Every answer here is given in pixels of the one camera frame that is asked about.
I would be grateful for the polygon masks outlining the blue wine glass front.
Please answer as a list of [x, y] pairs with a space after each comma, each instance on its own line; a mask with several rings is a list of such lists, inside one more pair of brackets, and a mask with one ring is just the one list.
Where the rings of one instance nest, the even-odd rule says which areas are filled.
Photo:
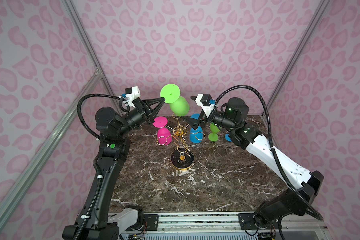
[[229, 134], [225, 134], [225, 139], [226, 139], [228, 142], [232, 142], [231, 138], [229, 137]]

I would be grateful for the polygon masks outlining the green wine glass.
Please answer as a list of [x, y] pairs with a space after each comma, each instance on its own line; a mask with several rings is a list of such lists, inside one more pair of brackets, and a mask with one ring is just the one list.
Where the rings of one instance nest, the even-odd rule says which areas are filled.
[[218, 139], [219, 139], [218, 133], [221, 131], [219, 129], [219, 127], [217, 125], [215, 125], [214, 123], [210, 123], [210, 130], [211, 130], [211, 133], [208, 135], [208, 139], [211, 142], [218, 141]]
[[189, 103], [181, 96], [181, 90], [177, 85], [165, 85], [161, 89], [160, 97], [165, 98], [165, 103], [170, 105], [174, 115], [179, 117], [188, 115], [190, 110]]

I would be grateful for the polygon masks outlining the magenta plastic wine glass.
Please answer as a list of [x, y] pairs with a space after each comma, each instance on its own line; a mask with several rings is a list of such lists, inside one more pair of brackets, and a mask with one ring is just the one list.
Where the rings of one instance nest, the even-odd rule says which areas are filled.
[[172, 142], [172, 135], [167, 129], [168, 119], [165, 117], [156, 117], [154, 119], [154, 127], [158, 128], [157, 144], [160, 146], [168, 146]]

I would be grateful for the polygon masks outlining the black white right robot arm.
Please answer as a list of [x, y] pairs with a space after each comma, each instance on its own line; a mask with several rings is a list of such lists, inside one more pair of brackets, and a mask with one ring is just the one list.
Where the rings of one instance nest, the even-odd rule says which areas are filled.
[[198, 119], [186, 117], [193, 128], [212, 123], [229, 133], [232, 143], [257, 157], [288, 186], [288, 189], [272, 200], [263, 202], [254, 212], [253, 224], [265, 229], [279, 217], [290, 214], [303, 216], [310, 214], [318, 220], [323, 218], [311, 210], [318, 195], [324, 176], [300, 166], [278, 148], [273, 146], [267, 136], [247, 123], [249, 107], [240, 98], [231, 98], [224, 104], [224, 111], [219, 111], [215, 100], [210, 95], [199, 94], [191, 99], [202, 108]]

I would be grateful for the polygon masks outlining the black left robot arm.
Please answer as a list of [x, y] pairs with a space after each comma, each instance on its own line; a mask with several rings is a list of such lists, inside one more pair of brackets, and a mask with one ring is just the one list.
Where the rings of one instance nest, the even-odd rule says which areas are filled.
[[75, 223], [64, 228], [65, 240], [117, 240], [128, 228], [141, 230], [145, 227], [141, 207], [129, 207], [109, 220], [109, 208], [116, 181], [127, 160], [131, 141], [126, 134], [142, 123], [152, 124], [165, 103], [164, 98], [133, 100], [135, 109], [120, 116], [113, 108], [103, 107], [96, 112], [96, 134], [86, 123], [82, 104], [86, 99], [108, 97], [104, 94], [89, 94], [77, 104], [77, 113], [83, 127], [100, 141], [99, 151], [93, 160], [96, 171], [86, 202]]

